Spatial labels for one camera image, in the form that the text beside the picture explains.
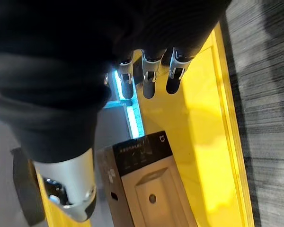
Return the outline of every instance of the yellow surface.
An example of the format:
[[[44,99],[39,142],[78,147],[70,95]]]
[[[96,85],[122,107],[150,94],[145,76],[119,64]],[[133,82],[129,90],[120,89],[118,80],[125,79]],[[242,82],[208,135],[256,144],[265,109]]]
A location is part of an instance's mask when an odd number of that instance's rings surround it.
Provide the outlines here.
[[[89,220],[84,223],[77,223],[66,214],[64,214],[61,210],[59,210],[58,207],[52,204],[47,198],[42,178],[39,174],[37,174],[37,176],[45,210],[46,221],[49,227],[91,227]]]
[[[165,130],[199,227],[253,227],[249,191],[219,25],[175,95],[160,73],[138,98],[146,134]]]

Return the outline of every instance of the gray carpet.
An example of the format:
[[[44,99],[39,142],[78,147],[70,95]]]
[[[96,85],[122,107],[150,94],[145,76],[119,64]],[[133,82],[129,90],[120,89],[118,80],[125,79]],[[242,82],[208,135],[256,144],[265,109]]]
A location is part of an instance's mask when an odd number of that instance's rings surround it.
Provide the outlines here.
[[[284,227],[284,1],[233,2],[222,32],[256,227]]]

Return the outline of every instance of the robotic hand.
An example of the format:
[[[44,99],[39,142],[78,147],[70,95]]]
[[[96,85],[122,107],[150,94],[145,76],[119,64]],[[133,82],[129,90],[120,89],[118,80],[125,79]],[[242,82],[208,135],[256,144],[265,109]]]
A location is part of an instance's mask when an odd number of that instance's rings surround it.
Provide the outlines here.
[[[48,198],[74,220],[87,220],[96,205],[93,144],[110,96],[106,73],[117,65],[131,98],[132,53],[142,50],[143,93],[152,98],[173,48],[166,89],[176,93],[229,2],[0,0],[0,120],[33,160]]]

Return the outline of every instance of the black fabric sleeve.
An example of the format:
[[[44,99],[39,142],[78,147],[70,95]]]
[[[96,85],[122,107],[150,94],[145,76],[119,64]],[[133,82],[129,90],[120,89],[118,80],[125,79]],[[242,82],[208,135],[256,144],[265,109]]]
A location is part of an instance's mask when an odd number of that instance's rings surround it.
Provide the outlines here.
[[[0,0],[0,120],[35,161],[81,155],[112,62],[136,49],[197,54],[229,2]]]

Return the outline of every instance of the small hole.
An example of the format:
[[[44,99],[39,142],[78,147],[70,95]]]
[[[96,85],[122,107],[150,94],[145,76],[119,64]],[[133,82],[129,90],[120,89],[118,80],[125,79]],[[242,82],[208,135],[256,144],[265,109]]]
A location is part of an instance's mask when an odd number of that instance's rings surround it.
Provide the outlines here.
[[[110,195],[112,196],[112,198],[113,198],[114,200],[116,200],[116,201],[119,200],[116,193],[111,192]]]
[[[149,200],[152,204],[155,204],[157,201],[157,197],[154,194],[151,194]]]

